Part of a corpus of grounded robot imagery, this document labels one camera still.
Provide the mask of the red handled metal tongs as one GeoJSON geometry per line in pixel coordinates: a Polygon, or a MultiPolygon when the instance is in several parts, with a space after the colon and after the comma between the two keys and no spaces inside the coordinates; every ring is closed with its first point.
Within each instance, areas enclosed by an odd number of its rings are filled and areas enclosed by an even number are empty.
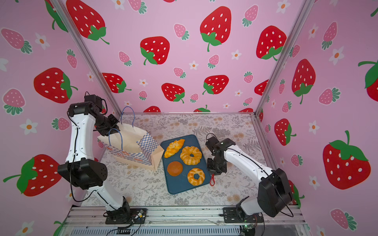
{"type": "Polygon", "coordinates": [[[212,174],[212,175],[211,175],[211,179],[210,179],[210,182],[209,182],[209,185],[210,185],[210,186],[214,186],[214,185],[215,185],[215,183],[216,183],[216,182],[215,182],[215,175],[214,175],[214,174],[212,174]]]}

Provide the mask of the small glazed ring pastry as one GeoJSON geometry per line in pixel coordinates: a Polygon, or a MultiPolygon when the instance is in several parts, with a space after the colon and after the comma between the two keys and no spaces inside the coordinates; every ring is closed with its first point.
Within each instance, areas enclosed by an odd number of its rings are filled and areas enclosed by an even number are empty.
{"type": "Polygon", "coordinates": [[[204,183],[206,176],[200,168],[193,168],[187,174],[188,182],[193,186],[199,186],[204,183]]]}

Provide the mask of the checkered paper bag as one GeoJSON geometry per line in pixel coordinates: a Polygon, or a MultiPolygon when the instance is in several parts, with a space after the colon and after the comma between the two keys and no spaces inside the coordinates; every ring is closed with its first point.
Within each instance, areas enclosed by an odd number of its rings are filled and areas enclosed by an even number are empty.
{"type": "Polygon", "coordinates": [[[98,136],[114,158],[122,163],[156,171],[163,155],[163,148],[147,131],[126,124],[122,117],[104,136],[98,136]]]}

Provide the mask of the large glazed ring pastry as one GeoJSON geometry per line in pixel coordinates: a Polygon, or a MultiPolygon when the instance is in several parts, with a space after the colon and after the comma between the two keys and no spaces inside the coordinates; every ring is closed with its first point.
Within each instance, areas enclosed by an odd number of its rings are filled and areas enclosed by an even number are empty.
{"type": "Polygon", "coordinates": [[[199,148],[194,146],[184,147],[180,154],[180,158],[186,165],[197,165],[202,159],[202,152],[199,148]]]}

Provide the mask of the round brown bun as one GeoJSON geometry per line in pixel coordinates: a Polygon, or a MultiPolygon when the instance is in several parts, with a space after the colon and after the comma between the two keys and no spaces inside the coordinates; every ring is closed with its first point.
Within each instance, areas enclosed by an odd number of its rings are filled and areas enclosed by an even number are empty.
{"type": "Polygon", "coordinates": [[[183,172],[183,165],[179,161],[173,161],[168,164],[167,172],[173,176],[179,176],[183,172]]]}

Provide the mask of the croissant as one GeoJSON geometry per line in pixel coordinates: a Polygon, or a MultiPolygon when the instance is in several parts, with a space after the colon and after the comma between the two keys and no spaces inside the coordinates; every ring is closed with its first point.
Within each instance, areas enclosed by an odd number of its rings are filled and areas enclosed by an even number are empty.
{"type": "Polygon", "coordinates": [[[184,143],[184,139],[176,140],[170,143],[167,149],[165,150],[164,158],[170,158],[173,155],[175,155],[183,147],[184,143]]]}

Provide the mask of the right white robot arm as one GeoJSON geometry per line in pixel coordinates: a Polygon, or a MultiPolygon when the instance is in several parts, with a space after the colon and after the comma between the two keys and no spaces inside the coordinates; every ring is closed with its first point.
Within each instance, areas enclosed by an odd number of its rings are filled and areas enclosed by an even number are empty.
{"type": "Polygon", "coordinates": [[[273,170],[243,152],[234,141],[219,141],[215,136],[206,141],[206,147],[214,158],[207,159],[207,169],[212,176],[227,172],[227,163],[243,171],[257,186],[256,197],[246,197],[236,205],[236,216],[242,222],[255,214],[275,217],[294,200],[286,173],[273,170]]]}

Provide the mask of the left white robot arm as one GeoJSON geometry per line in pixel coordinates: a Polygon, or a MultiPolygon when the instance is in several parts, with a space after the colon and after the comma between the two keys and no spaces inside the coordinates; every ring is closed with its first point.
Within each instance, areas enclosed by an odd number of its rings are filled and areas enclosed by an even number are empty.
{"type": "Polygon", "coordinates": [[[69,154],[65,163],[58,166],[58,174],[71,188],[79,187],[97,197],[104,204],[104,217],[110,223],[126,223],[131,218],[129,204],[108,181],[106,165],[96,162],[93,154],[94,130],[106,137],[120,133],[117,120],[102,114],[100,105],[93,101],[70,105],[68,117],[72,124],[69,154]]]}

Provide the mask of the teal plastic tray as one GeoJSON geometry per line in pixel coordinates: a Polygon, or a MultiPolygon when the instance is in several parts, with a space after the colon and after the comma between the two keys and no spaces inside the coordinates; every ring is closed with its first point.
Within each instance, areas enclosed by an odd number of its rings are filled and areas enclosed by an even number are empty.
{"type": "Polygon", "coordinates": [[[182,192],[185,192],[185,191],[188,191],[188,190],[200,187],[200,186],[208,185],[210,183],[211,175],[209,174],[209,172],[207,170],[207,163],[206,163],[204,156],[202,156],[201,161],[197,165],[186,165],[183,162],[183,160],[180,158],[181,151],[184,147],[196,147],[200,151],[202,151],[200,144],[198,142],[198,139],[195,135],[191,134],[191,135],[186,135],[186,136],[182,136],[182,137],[175,138],[175,139],[166,140],[166,141],[163,141],[160,146],[164,149],[164,153],[162,155],[162,162],[163,162],[163,168],[164,168],[164,175],[165,175],[165,179],[166,179],[167,190],[170,194],[175,195],[175,194],[182,193],[182,192]],[[181,139],[185,140],[183,147],[176,154],[174,154],[172,157],[165,158],[164,154],[165,154],[165,151],[168,148],[169,144],[173,143],[176,140],[181,140],[181,139]],[[178,161],[183,165],[182,173],[179,174],[176,177],[171,176],[168,173],[168,170],[167,170],[168,165],[171,162],[174,162],[174,161],[178,161]],[[193,168],[199,168],[205,174],[204,182],[202,184],[198,185],[198,186],[194,186],[194,185],[190,184],[190,182],[188,181],[188,173],[193,168]]]}

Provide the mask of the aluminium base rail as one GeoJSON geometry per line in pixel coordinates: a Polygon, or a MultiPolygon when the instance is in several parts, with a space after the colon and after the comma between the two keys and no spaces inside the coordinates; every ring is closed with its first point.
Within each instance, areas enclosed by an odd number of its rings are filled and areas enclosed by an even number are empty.
{"type": "Polygon", "coordinates": [[[135,223],[108,224],[103,207],[73,207],[59,236],[309,236],[310,228],[297,206],[270,217],[264,213],[241,221],[226,206],[142,207],[135,223]]]}

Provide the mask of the left aluminium corner post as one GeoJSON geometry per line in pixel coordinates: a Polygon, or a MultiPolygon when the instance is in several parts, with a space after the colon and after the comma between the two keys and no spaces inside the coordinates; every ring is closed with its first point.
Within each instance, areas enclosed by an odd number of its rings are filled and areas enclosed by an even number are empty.
{"type": "Polygon", "coordinates": [[[71,17],[69,16],[69,12],[66,9],[66,5],[64,1],[59,0],[52,0],[52,5],[55,7],[59,17],[61,18],[62,22],[65,24],[66,28],[69,31],[69,34],[71,35],[73,41],[75,42],[76,46],[78,47],[80,53],[82,54],[84,60],[86,61],[89,69],[94,74],[97,82],[99,83],[101,89],[103,90],[107,100],[108,105],[111,105],[113,107],[113,110],[115,112],[115,116],[118,118],[121,115],[120,107],[115,99],[115,97],[112,95],[112,92],[110,88],[108,87],[105,78],[103,77],[99,67],[97,66],[94,58],[91,55],[90,50],[86,46],[85,42],[82,39],[82,36],[80,35],[79,31],[77,30],[74,22],[72,21],[71,17]]]}

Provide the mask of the aluminium corner post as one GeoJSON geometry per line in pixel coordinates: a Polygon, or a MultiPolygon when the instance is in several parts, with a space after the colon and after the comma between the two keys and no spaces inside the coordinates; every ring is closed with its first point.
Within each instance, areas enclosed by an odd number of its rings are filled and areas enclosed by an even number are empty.
{"type": "Polygon", "coordinates": [[[64,1],[59,0],[52,0],[52,5],[55,7],[59,17],[61,18],[62,22],[65,24],[66,28],[69,31],[69,34],[71,35],[73,41],[75,42],[76,46],[78,47],[80,53],[82,54],[84,60],[86,61],[89,69],[94,74],[97,82],[99,83],[101,89],[103,90],[107,100],[108,105],[111,105],[113,107],[113,110],[115,112],[115,116],[118,118],[121,115],[120,107],[115,99],[115,97],[112,95],[112,92],[110,88],[108,87],[105,78],[103,77],[99,67],[97,66],[94,58],[91,55],[90,50],[86,46],[85,42],[82,39],[82,36],[80,35],[79,31],[77,30],[74,22],[72,21],[71,17],[69,16],[69,12],[66,9],[66,5],[64,1]]]}
{"type": "Polygon", "coordinates": [[[265,91],[263,92],[263,96],[261,98],[260,103],[258,104],[258,107],[255,111],[255,117],[257,118],[261,110],[264,107],[264,104],[270,95],[270,92],[272,91],[276,81],[278,80],[278,77],[284,67],[284,63],[286,62],[288,56],[289,56],[289,51],[291,47],[294,46],[294,43],[296,42],[304,24],[306,23],[306,20],[311,12],[311,9],[314,5],[315,1],[313,0],[305,0],[302,2],[302,5],[299,9],[299,12],[293,22],[292,28],[290,30],[290,33],[287,36],[286,43],[283,47],[282,52],[280,53],[280,57],[278,58],[278,61],[276,62],[276,65],[274,69],[272,70],[271,77],[268,80],[268,84],[265,88],[265,91]]]}

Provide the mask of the right aluminium corner post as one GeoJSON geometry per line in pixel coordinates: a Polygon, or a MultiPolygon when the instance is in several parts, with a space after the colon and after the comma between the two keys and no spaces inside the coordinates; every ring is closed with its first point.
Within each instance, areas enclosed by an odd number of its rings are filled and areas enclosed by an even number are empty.
{"type": "Polygon", "coordinates": [[[268,80],[268,84],[265,88],[265,91],[263,92],[263,96],[261,98],[260,103],[258,104],[258,107],[255,111],[255,117],[257,118],[261,110],[264,107],[264,104],[270,95],[270,92],[272,91],[276,81],[278,80],[278,77],[284,67],[284,63],[286,62],[288,56],[289,56],[289,51],[291,47],[294,46],[294,43],[296,42],[304,24],[306,23],[306,20],[311,12],[311,9],[314,5],[315,1],[313,0],[305,0],[302,2],[302,5],[299,9],[299,12],[293,22],[292,28],[290,30],[290,33],[287,36],[286,43],[283,47],[282,52],[280,53],[280,57],[278,58],[278,61],[276,62],[276,65],[274,69],[272,70],[271,77],[268,80]]]}

